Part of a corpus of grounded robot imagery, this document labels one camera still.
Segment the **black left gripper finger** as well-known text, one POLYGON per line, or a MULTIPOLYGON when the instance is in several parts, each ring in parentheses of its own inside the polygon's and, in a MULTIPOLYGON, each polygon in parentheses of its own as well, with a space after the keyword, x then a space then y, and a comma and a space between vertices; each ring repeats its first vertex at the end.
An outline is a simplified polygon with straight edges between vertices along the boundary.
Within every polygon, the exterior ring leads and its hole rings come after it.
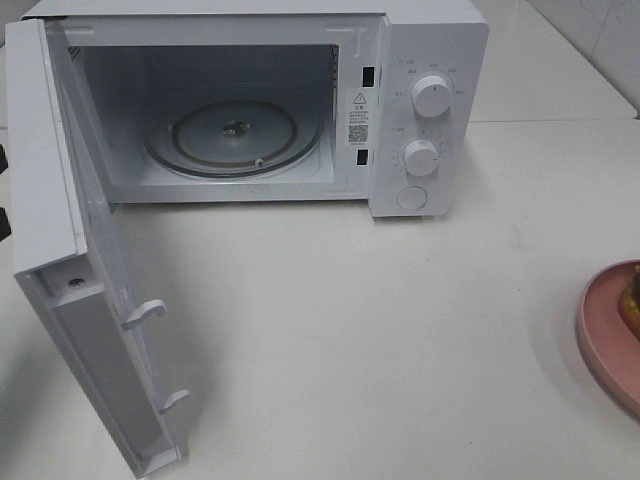
POLYGON ((11 226, 9 223, 7 212, 3 207, 1 207, 0 208, 0 236, 10 236, 10 235, 11 235, 11 226))
POLYGON ((3 145, 0 145, 0 174, 7 170, 7 158, 3 145))

